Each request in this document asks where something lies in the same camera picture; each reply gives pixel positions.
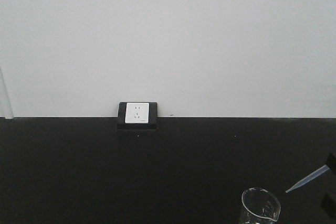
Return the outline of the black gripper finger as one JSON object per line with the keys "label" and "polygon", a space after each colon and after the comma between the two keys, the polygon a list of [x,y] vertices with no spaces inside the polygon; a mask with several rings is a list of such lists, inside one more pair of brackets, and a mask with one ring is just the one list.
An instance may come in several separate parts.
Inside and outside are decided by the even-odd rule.
{"label": "black gripper finger", "polygon": [[336,214],[335,195],[325,194],[321,201],[321,208],[328,216],[335,216]]}
{"label": "black gripper finger", "polygon": [[336,156],[335,153],[329,153],[325,165],[336,174]]}

